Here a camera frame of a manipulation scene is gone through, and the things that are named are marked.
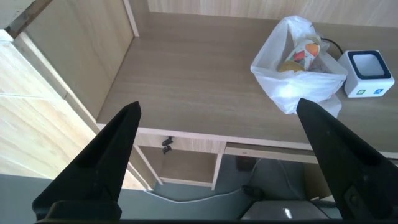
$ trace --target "white cable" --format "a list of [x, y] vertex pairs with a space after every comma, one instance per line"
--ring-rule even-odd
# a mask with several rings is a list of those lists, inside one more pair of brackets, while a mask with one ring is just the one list
[[283, 163], [281, 163], [280, 160], [278, 160], [278, 163], [281, 166], [282, 170], [284, 171], [284, 175], [285, 175], [285, 179], [286, 179], [286, 182], [287, 182], [287, 186], [293, 192], [293, 194], [296, 195], [296, 197], [299, 200], [301, 200], [301, 197], [296, 193], [296, 191], [294, 190], [294, 188], [292, 188], [292, 185], [290, 184], [289, 178], [287, 177], [287, 173], [286, 173], [286, 170], [285, 170], [285, 166], [283, 165]]
[[[262, 158], [259, 159], [259, 160], [255, 163], [255, 165], [254, 165], [254, 167], [253, 167], [253, 170], [251, 171], [251, 174], [250, 174], [250, 178], [249, 178], [248, 183], [250, 183], [250, 180], [251, 180], [252, 177], [253, 177], [254, 171], [256, 170], [257, 164], [258, 164], [261, 160], [262, 160]], [[205, 200], [209, 200], [209, 199], [211, 199], [211, 198], [216, 198], [216, 197], [220, 197], [220, 196], [225, 196], [225, 195], [234, 194], [234, 193], [236, 193], [236, 192], [238, 192], [238, 191], [240, 191], [240, 190], [241, 190], [241, 187], [238, 188], [238, 189], [236, 189], [236, 190], [234, 190], [234, 191], [228, 192], [228, 193], [213, 195], [213, 196], [206, 197], [206, 198], [201, 198], [201, 199], [187, 200], [187, 201], [176, 201], [176, 200], [172, 200], [172, 199], [169, 199], [169, 198], [166, 198], [166, 197], [157, 195], [157, 194], [152, 193], [152, 192], [147, 191], [147, 190], [145, 190], [144, 192], [147, 193], [147, 194], [153, 195], [153, 196], [155, 196], [155, 197], [157, 197], [157, 198], [166, 200], [166, 201], [168, 201], [168, 202], [173, 202], [173, 203], [192, 203], [192, 202], [202, 202], [202, 201], [205, 201]]]
[[248, 180], [247, 184], [249, 184], [249, 183], [250, 183], [251, 179], [253, 178], [254, 171], [256, 171], [257, 164], [258, 164], [258, 163], [259, 163], [259, 162], [260, 162], [262, 159], [263, 159], [263, 158], [261, 158], [261, 159], [257, 160], [257, 162], [255, 163], [255, 165], [254, 165], [254, 167], [253, 167], [253, 170], [251, 171], [250, 178], [249, 178], [249, 180]]
[[163, 200], [166, 200], [166, 201], [168, 201], [168, 202], [173, 202], [173, 203], [192, 203], [192, 202], [202, 202], [202, 201], [205, 201], [205, 200], [209, 200], [209, 199], [211, 199], [211, 198], [216, 198], [216, 197], [220, 197], [220, 196], [225, 196], [225, 195], [234, 194], [234, 193], [236, 193], [236, 192], [238, 192], [238, 191], [240, 191], [240, 190], [241, 190], [241, 188], [236, 189], [236, 190], [234, 190], [234, 191], [232, 191], [232, 192], [225, 193], [225, 194], [218, 194], [218, 195], [213, 195], [213, 196], [206, 197], [206, 198], [201, 198], [201, 199], [196, 199], [196, 200], [187, 200], [187, 201], [176, 201], [176, 200], [172, 200], [172, 199], [165, 198], [165, 197], [163, 197], [163, 196], [154, 194], [154, 193], [149, 192], [149, 191], [146, 191], [146, 190], [145, 190], [144, 192], [146, 192], [147, 194], [153, 195], [153, 196], [155, 196], [155, 197], [157, 197], [157, 198], [161, 198], [161, 199], [163, 199]]

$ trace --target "wooden panel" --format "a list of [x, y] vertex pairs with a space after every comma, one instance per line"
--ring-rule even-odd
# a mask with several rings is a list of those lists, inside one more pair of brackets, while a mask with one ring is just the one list
[[[138, 100], [140, 131], [311, 150], [297, 115], [263, 92], [250, 64], [278, 21], [153, 13], [134, 41], [104, 103], [106, 124]], [[314, 24], [343, 49], [378, 49], [398, 73], [398, 29]], [[330, 53], [339, 57], [335, 48]], [[398, 87], [383, 97], [349, 99], [338, 119], [389, 158], [398, 158]]]
[[163, 154], [154, 147], [140, 147], [149, 163], [164, 182], [211, 187], [216, 155], [174, 150]]
[[299, 15], [313, 22], [398, 27], [396, 0], [148, 0], [151, 12], [282, 19]]
[[158, 173], [156, 173], [155, 170], [159, 171], [160, 169], [156, 167], [158, 163], [151, 164], [144, 153], [141, 151], [139, 146], [133, 146], [135, 150], [138, 152], [138, 154], [141, 156], [142, 160], [145, 162], [145, 165], [148, 167], [148, 169], [152, 172], [152, 175], [155, 177], [155, 179], [158, 181], [160, 185], [163, 185], [162, 180], [159, 178]]
[[60, 98], [12, 42], [0, 43], [0, 74], [0, 95]]
[[[162, 142], [167, 138], [168, 136], [162, 136], [157, 134], [137, 133], [134, 144], [138, 146], [163, 147]], [[173, 143], [170, 144], [170, 147], [172, 149], [210, 153], [223, 153], [226, 144], [226, 142], [221, 141], [181, 138], [174, 136], [172, 138], [172, 141]]]
[[26, 32], [96, 118], [132, 40], [122, 0], [52, 1]]
[[216, 166], [214, 168], [213, 183], [211, 184], [211, 190], [216, 189], [216, 183], [218, 178], [218, 172], [220, 171], [221, 159], [223, 158], [223, 153], [217, 154]]
[[0, 117], [0, 155], [50, 179], [95, 135], [63, 100], [0, 96]]
[[140, 183], [129, 170], [126, 170], [126, 174], [124, 175], [122, 188], [131, 190], [146, 190], [143, 184]]
[[145, 28], [147, 17], [149, 15], [148, 2], [142, 0], [123, 0], [127, 11], [130, 9], [131, 16], [130, 23], [133, 26], [135, 36], [139, 36], [139, 33]]
[[171, 183], [171, 184], [187, 184], [187, 185], [195, 185], [200, 187], [212, 187], [212, 183], [208, 182], [200, 182], [200, 181], [193, 181], [193, 180], [182, 180], [182, 179], [174, 179], [174, 178], [166, 178], [161, 177], [163, 182]]
[[78, 99], [76, 94], [69, 88], [63, 78], [59, 75], [52, 64], [47, 60], [43, 53], [37, 48], [30, 37], [25, 33], [20, 33], [13, 41], [15, 48], [25, 57], [29, 63], [40, 73], [40, 76], [45, 79], [54, 88], [54, 90], [62, 96], [73, 110], [83, 119], [83, 121], [95, 132], [99, 129], [95, 125], [95, 119], [88, 112], [87, 108]]
[[225, 154], [313, 164], [318, 163], [317, 158], [312, 151], [302, 149], [285, 149], [279, 147], [227, 143]]
[[129, 162], [129, 166], [134, 169], [134, 171], [136, 171], [136, 173], [141, 177], [141, 179], [145, 182], [147, 188], [149, 190], [155, 189], [155, 175], [150, 171], [147, 164], [142, 159], [135, 147], [131, 149]]
[[0, 29], [6, 28], [16, 19], [34, 0], [1, 1]]
[[0, 155], [0, 172], [7, 175], [19, 175], [23, 177], [38, 177], [45, 178], [45, 176], [38, 174], [24, 164], [10, 161]]

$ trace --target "white plastic bag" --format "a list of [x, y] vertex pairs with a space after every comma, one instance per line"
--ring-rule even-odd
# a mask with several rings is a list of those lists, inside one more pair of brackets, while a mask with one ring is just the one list
[[283, 18], [262, 46], [250, 70], [265, 93], [285, 114], [297, 113], [299, 99], [305, 98], [337, 117], [341, 102], [334, 94], [342, 86], [346, 75], [278, 72], [297, 42], [309, 34], [316, 34], [310, 21], [299, 16]]

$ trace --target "desk surface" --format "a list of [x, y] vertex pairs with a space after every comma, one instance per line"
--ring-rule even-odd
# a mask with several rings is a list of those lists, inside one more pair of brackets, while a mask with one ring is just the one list
[[[152, 13], [133, 40], [97, 122], [106, 124], [124, 105], [138, 100], [141, 128], [310, 149], [297, 115], [283, 114], [250, 72], [277, 23]], [[344, 50], [380, 50], [392, 74], [398, 71], [398, 29], [315, 28]], [[382, 98], [348, 99], [342, 91], [338, 97], [343, 103], [338, 119], [388, 157], [398, 158], [398, 87]]]

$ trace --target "wooden shelf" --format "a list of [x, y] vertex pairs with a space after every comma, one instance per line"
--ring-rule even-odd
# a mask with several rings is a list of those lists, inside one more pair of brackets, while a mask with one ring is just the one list
[[[263, 92], [250, 65], [278, 21], [150, 13], [127, 51], [97, 123], [139, 101], [140, 131], [263, 146], [311, 149], [298, 117]], [[398, 29], [315, 24], [345, 50], [378, 49], [398, 73]], [[334, 46], [331, 52], [339, 57]], [[338, 119], [385, 156], [398, 158], [398, 88], [348, 99]]]
[[149, 164], [163, 182], [211, 187], [217, 154], [140, 146]]

